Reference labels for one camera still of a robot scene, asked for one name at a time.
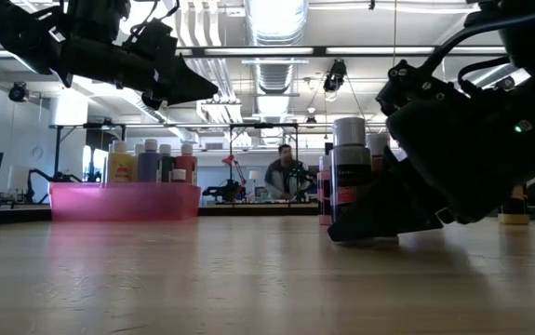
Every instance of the wooden tabletop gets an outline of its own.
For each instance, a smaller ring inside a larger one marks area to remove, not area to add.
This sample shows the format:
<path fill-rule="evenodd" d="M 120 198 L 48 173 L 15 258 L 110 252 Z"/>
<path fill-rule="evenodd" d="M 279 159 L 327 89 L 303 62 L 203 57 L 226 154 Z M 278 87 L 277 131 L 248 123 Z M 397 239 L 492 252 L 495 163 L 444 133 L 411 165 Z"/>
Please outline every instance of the wooden tabletop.
<path fill-rule="evenodd" d="M 535 222 L 370 248 L 309 217 L 3 225 L 0 334 L 535 334 Z"/>

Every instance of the pink plastic bin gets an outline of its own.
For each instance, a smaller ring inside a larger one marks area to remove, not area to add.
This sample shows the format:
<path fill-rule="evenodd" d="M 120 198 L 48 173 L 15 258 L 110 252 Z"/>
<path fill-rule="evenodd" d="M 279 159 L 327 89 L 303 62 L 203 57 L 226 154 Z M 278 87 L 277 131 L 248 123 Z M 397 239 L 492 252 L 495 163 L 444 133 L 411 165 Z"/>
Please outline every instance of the pink plastic bin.
<path fill-rule="evenodd" d="M 183 183 L 50 184 L 53 221 L 181 221 L 198 215 L 200 197 Z"/>

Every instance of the ceiling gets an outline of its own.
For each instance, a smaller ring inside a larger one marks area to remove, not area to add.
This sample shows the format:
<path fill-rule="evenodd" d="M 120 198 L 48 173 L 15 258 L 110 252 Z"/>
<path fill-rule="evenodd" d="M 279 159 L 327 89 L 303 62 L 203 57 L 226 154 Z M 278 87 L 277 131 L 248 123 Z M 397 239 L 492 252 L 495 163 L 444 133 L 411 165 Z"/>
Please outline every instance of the ceiling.
<path fill-rule="evenodd" d="M 373 11 L 364 6 L 369 1 L 341 0 L 310 0 L 310 9 L 302 43 L 306 46 L 437 46 L 449 36 L 461 29 L 464 13 L 439 14 L 441 11 L 459 11 L 471 8 L 464 0 L 402 0 L 377 1 Z M 33 5 L 39 8 L 50 6 L 50 3 Z M 247 29 L 242 0 L 221 0 L 220 37 L 226 46 L 246 46 Z M 421 13 L 432 10 L 432 13 Z M 176 16 L 176 25 L 180 24 Z M 191 32 L 194 31 L 191 19 Z M 118 41 L 124 40 L 121 35 Z M 501 41 L 495 33 L 476 36 L 464 43 L 475 46 L 499 46 Z M 420 65 L 425 58 L 409 58 L 411 65 Z M 463 66 L 484 60 L 474 57 L 448 57 L 435 75 L 444 80 L 454 80 Z M 374 97 L 385 83 L 387 71 L 399 59 L 394 58 L 350 58 L 346 59 L 348 76 L 351 85 L 346 81 L 341 87 L 335 101 L 325 103 L 321 79 L 331 66 L 333 59 L 310 58 L 308 64 L 298 65 L 293 93 L 298 96 L 290 100 L 291 119 L 302 121 L 307 115 L 307 108 L 315 107 L 315 114 L 328 115 L 365 115 L 373 121 L 383 121 Z M 228 59 L 227 69 L 231 78 L 236 97 L 241 100 L 243 117 L 251 117 L 256 113 L 255 89 L 252 69 L 243 65 L 240 59 Z M 54 96 L 62 90 L 62 86 L 53 77 L 33 75 L 16 60 L 0 60 L 0 84 L 7 85 L 14 81 L 26 81 L 31 91 L 42 92 L 45 96 Z M 120 96 L 97 95 L 92 92 L 89 112 L 103 114 L 114 120 L 138 122 L 140 110 Z M 195 112 L 195 103 L 175 106 L 168 111 L 173 121 L 199 122 Z"/>

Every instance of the white wall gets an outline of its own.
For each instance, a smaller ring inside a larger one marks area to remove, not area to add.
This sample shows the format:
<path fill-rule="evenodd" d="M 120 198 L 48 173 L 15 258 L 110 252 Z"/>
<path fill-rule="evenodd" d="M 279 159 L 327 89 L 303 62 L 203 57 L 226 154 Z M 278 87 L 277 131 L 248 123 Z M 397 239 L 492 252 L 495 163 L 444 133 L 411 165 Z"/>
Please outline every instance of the white wall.
<path fill-rule="evenodd" d="M 39 168 L 51 173 L 53 145 L 52 131 L 48 128 L 49 110 L 33 103 L 17 104 L 0 90 L 0 153 L 4 153 L 0 170 L 0 192 L 7 191 L 8 172 L 13 165 Z M 46 194 L 47 184 L 33 179 L 35 198 Z"/>

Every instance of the ventilation duct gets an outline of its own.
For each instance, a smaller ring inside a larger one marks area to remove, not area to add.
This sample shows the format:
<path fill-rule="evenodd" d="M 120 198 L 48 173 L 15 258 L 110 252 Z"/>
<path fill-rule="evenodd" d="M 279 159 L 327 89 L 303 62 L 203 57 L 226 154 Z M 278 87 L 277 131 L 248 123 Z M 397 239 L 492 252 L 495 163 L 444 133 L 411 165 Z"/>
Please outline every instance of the ventilation duct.
<path fill-rule="evenodd" d="M 245 11 L 252 46 L 284 47 L 301 43 L 308 0 L 245 0 Z M 272 122 L 274 118 L 279 118 L 276 122 L 282 121 L 288 111 L 289 97 L 281 95 L 291 93 L 295 70 L 296 66 L 291 64 L 254 65 L 257 93 L 277 95 L 257 98 L 259 113 Z"/>

